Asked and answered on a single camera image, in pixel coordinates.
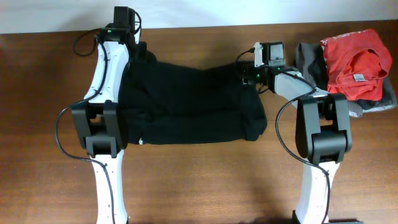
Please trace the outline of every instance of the clothing tag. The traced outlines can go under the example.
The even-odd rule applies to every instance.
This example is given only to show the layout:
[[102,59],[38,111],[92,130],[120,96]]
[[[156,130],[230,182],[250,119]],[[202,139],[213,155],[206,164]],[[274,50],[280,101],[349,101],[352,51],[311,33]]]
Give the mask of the clothing tag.
[[354,74],[354,79],[356,82],[365,82],[367,81],[362,74]]

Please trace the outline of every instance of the wooden table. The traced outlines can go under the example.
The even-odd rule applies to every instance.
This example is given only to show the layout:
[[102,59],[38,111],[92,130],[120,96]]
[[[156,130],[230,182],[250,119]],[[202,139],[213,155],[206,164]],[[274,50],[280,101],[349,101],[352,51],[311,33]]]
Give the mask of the wooden table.
[[[395,61],[398,22],[339,22],[143,30],[142,39],[163,62],[194,68],[231,63],[256,41],[281,40],[291,64],[299,42],[376,29]],[[95,223],[91,164],[65,157],[55,145],[54,122],[86,93],[94,54],[72,52],[79,32],[0,35],[0,223]],[[81,50],[91,47],[84,40]],[[398,63],[390,78],[398,90]],[[123,162],[124,203],[131,223],[237,223],[257,217],[290,218],[300,195],[302,165],[282,148],[274,119],[285,102],[261,96],[269,126],[256,142],[129,145]],[[351,119],[353,149],[333,183],[330,217],[398,223],[397,110]],[[281,133],[294,148],[295,110]],[[70,115],[61,141],[84,156]]]

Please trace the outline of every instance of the cable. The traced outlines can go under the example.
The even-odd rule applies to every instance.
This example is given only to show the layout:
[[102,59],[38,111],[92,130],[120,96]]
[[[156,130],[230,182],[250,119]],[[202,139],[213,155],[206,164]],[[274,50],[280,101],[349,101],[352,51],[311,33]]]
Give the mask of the cable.
[[136,15],[138,17],[139,27],[136,29],[136,31],[134,31],[134,35],[136,35],[138,31],[141,30],[141,24],[142,24],[141,16],[139,16],[138,12],[136,12]]
[[287,73],[287,72],[281,72],[281,73],[286,74],[286,75],[288,75],[288,76],[290,76],[290,77],[296,78],[296,79],[298,79],[298,80],[300,80],[300,81],[306,83],[308,86],[310,86],[310,87],[312,88],[312,90],[311,90],[310,92],[308,92],[308,93],[306,93],[306,94],[302,94],[301,96],[298,96],[298,97],[296,97],[296,98],[294,98],[294,99],[288,101],[284,106],[281,107],[281,109],[279,110],[279,112],[278,112],[278,114],[277,114],[277,116],[276,116],[276,119],[275,119],[275,130],[276,130],[276,135],[277,135],[277,137],[278,137],[278,139],[279,139],[279,142],[280,142],[281,145],[284,147],[284,149],[287,151],[287,153],[289,153],[289,155],[291,155],[294,159],[296,159],[296,160],[298,160],[298,161],[300,161],[300,162],[302,162],[302,163],[304,163],[304,164],[306,164],[306,165],[308,165],[308,166],[312,166],[312,167],[315,167],[315,168],[317,168],[317,169],[320,169],[320,170],[323,172],[323,174],[325,175],[325,177],[326,177],[326,184],[327,184],[327,187],[328,187],[328,198],[327,198],[327,201],[326,201],[325,216],[323,217],[323,220],[322,220],[322,224],[324,224],[324,222],[325,222],[325,220],[326,220],[326,218],[327,218],[327,216],[328,216],[329,204],[330,204],[330,189],[331,189],[331,187],[330,187],[329,173],[328,173],[324,168],[322,168],[322,167],[320,167],[320,166],[318,166],[318,165],[312,164],[312,163],[310,163],[309,161],[306,161],[306,160],[300,158],[299,156],[297,156],[296,154],[294,154],[294,153],[286,146],[286,144],[285,144],[285,142],[283,141],[282,136],[280,135],[280,132],[279,132],[279,119],[280,119],[280,116],[282,115],[283,111],[286,109],[286,107],[288,107],[289,105],[291,105],[293,102],[295,102],[296,100],[298,100],[300,97],[309,96],[309,95],[311,95],[312,93],[315,93],[317,90],[316,90],[316,88],[315,88],[311,83],[309,83],[308,81],[306,81],[304,78],[301,78],[301,77],[298,77],[298,76],[289,74],[289,73]]
[[260,86],[260,88],[257,90],[257,92],[258,92],[259,94],[262,94],[262,93],[265,93],[266,91],[269,90],[269,88],[266,88],[265,90],[262,90],[263,88],[264,88],[264,84],[261,83],[261,86]]
[[90,56],[91,54],[93,54],[94,51],[95,51],[95,47],[96,47],[96,45],[97,45],[97,41],[96,41],[95,38],[94,38],[94,45],[93,45],[93,48],[92,48],[92,50],[91,50],[90,52],[88,52],[87,54],[81,54],[81,53],[77,52],[76,46],[77,46],[77,43],[79,43],[79,41],[80,41],[84,36],[86,36],[87,34],[90,34],[90,33],[94,32],[94,31],[99,31],[99,30],[101,30],[101,28],[89,30],[89,31],[87,31],[87,32],[84,32],[84,33],[83,33],[82,35],[80,35],[78,38],[76,38],[75,42],[73,43],[73,53],[75,53],[75,54],[77,54],[77,55],[79,55],[79,56],[81,56],[81,57],[87,57],[87,56]]
[[[137,17],[138,17],[139,26],[138,26],[138,28],[134,31],[134,34],[133,34],[133,35],[136,35],[136,34],[141,30],[141,24],[142,24],[141,16],[138,14],[138,12],[135,12],[135,14],[136,14]],[[88,35],[88,34],[94,32],[94,31],[99,31],[99,30],[101,30],[101,29],[102,29],[102,28],[96,28],[96,29],[89,30],[89,31],[87,31],[87,32],[84,32],[84,33],[83,33],[82,35],[80,35],[78,38],[76,38],[75,42],[73,43],[73,53],[75,53],[75,54],[77,54],[77,55],[79,55],[79,56],[81,56],[81,57],[87,57],[87,56],[92,55],[92,54],[94,53],[94,51],[95,51],[96,44],[97,44],[97,41],[96,41],[95,38],[94,38],[93,48],[92,48],[92,50],[91,50],[90,52],[88,52],[87,54],[82,54],[82,53],[79,53],[79,52],[77,51],[77,49],[76,49],[77,43],[79,43],[79,41],[80,41],[84,36],[86,36],[86,35]]]
[[[80,40],[84,35],[79,36],[77,40]],[[106,176],[106,180],[108,181],[109,192],[110,192],[110,194],[111,194],[112,221],[113,221],[113,224],[115,224],[115,219],[114,219],[114,199],[113,199],[113,191],[112,191],[111,181],[110,181],[110,179],[109,179],[109,174],[108,174],[108,171],[106,170],[107,164],[103,164],[103,163],[101,163],[101,162],[99,162],[99,161],[96,161],[96,160],[94,160],[94,159],[89,159],[89,158],[85,158],[85,157],[78,157],[78,156],[73,156],[73,155],[69,154],[69,153],[68,153],[66,150],[64,150],[64,148],[62,147],[61,142],[60,142],[59,137],[58,137],[58,125],[59,125],[59,122],[60,122],[60,119],[61,119],[62,115],[64,115],[71,107],[73,107],[73,106],[75,106],[75,105],[78,105],[78,104],[80,104],[80,103],[84,103],[84,102],[90,101],[91,99],[93,99],[93,98],[95,98],[96,96],[98,96],[98,94],[100,93],[100,91],[101,91],[102,88],[104,87],[106,72],[107,72],[107,69],[108,69],[108,56],[107,56],[107,54],[106,54],[106,50],[105,50],[104,43],[102,43],[102,41],[100,41],[100,38],[99,38],[97,35],[95,35],[94,37],[95,37],[94,40],[100,44],[100,46],[101,46],[101,48],[102,48],[102,50],[103,50],[103,52],[104,52],[105,66],[104,66],[104,75],[103,75],[103,77],[102,77],[101,84],[99,85],[99,88],[95,91],[95,93],[94,93],[92,96],[90,96],[90,97],[88,97],[88,98],[86,98],[86,99],[84,99],[84,100],[78,101],[78,102],[76,102],[76,103],[72,103],[71,105],[69,105],[69,106],[67,106],[66,108],[64,108],[63,110],[61,110],[60,114],[59,114],[58,117],[57,117],[57,120],[55,121],[55,141],[57,142],[57,146],[60,148],[60,150],[62,151],[62,153],[64,153],[64,154],[65,154],[66,156],[68,156],[69,158],[77,159],[77,160],[81,160],[81,161],[86,161],[86,162],[94,162],[94,163],[96,163],[96,164],[98,164],[99,166],[102,167],[102,169],[104,170],[105,176]]]

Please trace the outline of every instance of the black cloth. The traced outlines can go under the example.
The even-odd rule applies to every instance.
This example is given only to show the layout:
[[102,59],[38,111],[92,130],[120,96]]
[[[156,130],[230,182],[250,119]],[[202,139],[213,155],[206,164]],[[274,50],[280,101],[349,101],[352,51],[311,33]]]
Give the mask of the black cloth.
[[132,62],[122,77],[119,108],[133,144],[255,141],[267,127],[255,87],[243,85],[233,65],[197,70]]

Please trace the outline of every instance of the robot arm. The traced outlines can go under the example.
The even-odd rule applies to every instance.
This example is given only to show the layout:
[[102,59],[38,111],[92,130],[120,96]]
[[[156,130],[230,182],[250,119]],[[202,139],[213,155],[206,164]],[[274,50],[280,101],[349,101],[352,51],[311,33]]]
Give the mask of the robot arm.
[[97,224],[112,223],[113,219],[115,224],[128,223],[121,175],[128,133],[118,110],[118,96],[123,72],[129,66],[130,55],[141,34],[141,22],[135,22],[135,16],[134,10],[128,7],[115,7],[113,23],[98,35],[102,44],[98,44],[96,70],[85,99],[96,91],[99,94],[72,108],[81,146],[92,160],[106,164],[112,187],[111,196],[103,168],[92,162],[98,198]]
[[[257,42],[254,55],[256,73],[261,74],[257,82],[268,84],[274,93],[290,101],[312,91],[312,86],[299,79],[303,77],[296,68],[285,66],[282,42]],[[297,108],[296,146],[302,158],[328,172],[331,187],[340,162],[352,145],[348,105],[344,95],[315,89],[292,103]],[[332,120],[333,124],[321,126],[320,118]],[[293,213],[295,224],[322,223],[328,209],[325,180],[321,169],[304,164],[300,201]]]

